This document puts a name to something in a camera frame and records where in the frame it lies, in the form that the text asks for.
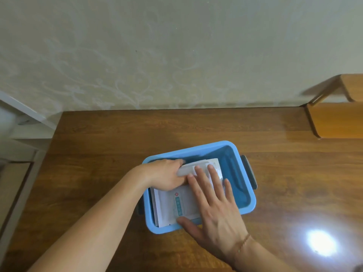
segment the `teal label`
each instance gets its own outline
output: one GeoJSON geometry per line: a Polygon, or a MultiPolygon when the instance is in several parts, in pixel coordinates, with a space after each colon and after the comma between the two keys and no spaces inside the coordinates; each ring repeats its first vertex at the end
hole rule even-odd
{"type": "Polygon", "coordinates": [[[178,209],[178,215],[182,216],[183,212],[182,212],[182,207],[180,205],[180,199],[178,196],[175,198],[175,201],[176,201],[176,208],[178,209]]]}

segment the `gray handle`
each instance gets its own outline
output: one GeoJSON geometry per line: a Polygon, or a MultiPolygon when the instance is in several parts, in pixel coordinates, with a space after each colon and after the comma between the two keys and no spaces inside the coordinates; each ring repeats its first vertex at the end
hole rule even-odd
{"type": "Polygon", "coordinates": [[[249,181],[251,183],[252,189],[256,190],[257,189],[257,181],[256,181],[256,178],[255,178],[254,173],[252,171],[251,165],[248,162],[247,157],[245,155],[241,155],[241,160],[242,160],[243,166],[244,166],[244,168],[246,170],[248,179],[249,179],[249,181]]]}

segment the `stack of packets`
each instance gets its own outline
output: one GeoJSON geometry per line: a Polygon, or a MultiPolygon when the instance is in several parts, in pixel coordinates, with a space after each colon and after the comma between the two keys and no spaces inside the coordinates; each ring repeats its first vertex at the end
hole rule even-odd
{"type": "MultiPolygon", "coordinates": [[[[177,175],[183,176],[189,173],[196,175],[194,167],[199,165],[212,183],[207,166],[212,164],[222,182],[222,171],[218,159],[199,160],[185,164],[179,168],[177,175]]],[[[164,227],[176,223],[176,218],[185,216],[188,219],[200,218],[198,205],[189,185],[182,185],[171,191],[165,192],[151,188],[152,207],[154,209],[155,225],[164,227]]]]}

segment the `wooden stand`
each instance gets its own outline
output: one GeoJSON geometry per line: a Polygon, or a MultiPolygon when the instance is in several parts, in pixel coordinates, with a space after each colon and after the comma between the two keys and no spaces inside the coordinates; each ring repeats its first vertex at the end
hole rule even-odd
{"type": "Polygon", "coordinates": [[[363,74],[342,74],[306,105],[315,134],[323,138],[363,138],[363,74]],[[348,103],[321,103],[343,88],[348,103]]]}

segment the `blue plastic container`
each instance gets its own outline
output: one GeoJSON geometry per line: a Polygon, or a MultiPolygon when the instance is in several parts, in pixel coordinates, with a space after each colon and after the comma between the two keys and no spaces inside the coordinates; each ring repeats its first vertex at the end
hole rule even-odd
{"type": "MultiPolygon", "coordinates": [[[[256,179],[247,158],[244,155],[239,155],[237,147],[232,142],[219,141],[183,150],[171,151],[160,155],[152,155],[146,158],[143,163],[149,163],[154,160],[165,158],[182,158],[186,163],[218,158],[223,178],[228,178],[232,185],[234,199],[240,210],[240,214],[247,214],[255,208],[256,197],[253,190],[257,188],[256,179]]],[[[177,223],[164,227],[157,227],[155,225],[150,188],[144,192],[144,208],[146,225],[151,232],[163,234],[181,228],[177,223]]],[[[193,219],[192,222],[194,224],[201,224],[202,220],[198,218],[193,219]]]]}

